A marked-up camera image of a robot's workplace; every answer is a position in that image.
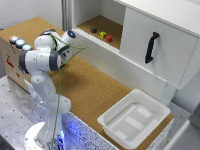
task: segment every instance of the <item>cork surface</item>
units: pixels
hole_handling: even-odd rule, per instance
[[[123,30],[122,25],[117,24],[103,16],[98,16],[92,20],[89,20],[83,24],[78,25],[77,27],[104,42],[107,41],[105,38],[104,39],[100,38],[100,32],[102,31],[106,32],[107,35],[112,36],[112,42],[109,42],[109,44],[120,49],[122,30]],[[97,33],[92,33],[90,31],[91,27],[96,27]]]
[[[37,17],[0,31],[0,36],[9,41],[11,35],[18,35],[33,46],[34,40],[41,32],[48,28],[56,29],[60,35],[64,33],[50,23]],[[48,72],[48,74],[58,89],[58,71]],[[103,127],[97,122],[97,118],[129,92],[131,92],[131,89],[77,56],[62,69],[61,94],[72,101],[71,112],[120,150],[123,150],[123,148],[104,133]],[[173,116],[169,115],[137,150],[146,149],[172,119]]]

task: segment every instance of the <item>white plastic bin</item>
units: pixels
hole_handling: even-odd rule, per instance
[[[170,109],[133,90],[98,118],[105,133],[126,149],[136,149],[169,115]]]

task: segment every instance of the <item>cabinet handle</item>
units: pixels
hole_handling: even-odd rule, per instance
[[[154,40],[157,39],[160,35],[156,32],[153,32],[153,36],[151,37],[145,57],[145,63],[148,64],[153,60],[153,57],[151,57],[151,53],[153,50]]]

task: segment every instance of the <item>white cabinet door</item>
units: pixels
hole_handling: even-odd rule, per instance
[[[153,61],[146,64],[145,56],[153,32],[160,37],[154,40]],[[127,8],[120,54],[179,86],[197,40],[191,34]]]

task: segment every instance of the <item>green cable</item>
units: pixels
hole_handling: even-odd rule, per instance
[[[54,45],[55,45],[55,48],[56,48],[56,51],[58,51],[57,49],[57,46],[56,46],[56,43],[53,39],[53,37],[55,37],[56,39],[58,39],[60,42],[64,43],[65,45],[68,45],[66,44],[65,42],[63,42],[62,40],[60,40],[59,38],[57,38],[56,36],[54,35],[50,35]],[[71,45],[68,45],[72,48],[76,48],[76,49],[81,49],[80,51],[78,51],[77,53],[75,53],[67,62],[66,64],[76,55],[78,54],[79,52],[81,52],[82,50],[88,48],[88,47],[75,47],[75,46],[71,46]],[[58,111],[59,111],[59,107],[60,107],[60,87],[61,87],[61,68],[59,68],[59,88],[58,88],[58,107],[57,107],[57,112],[56,112],[56,121],[55,121],[55,127],[54,127],[54,132],[53,132],[53,139],[52,139],[52,145],[51,145],[51,150],[53,149],[53,143],[54,143],[54,136],[55,136],[55,132],[56,132],[56,126],[57,126],[57,118],[58,118]]]

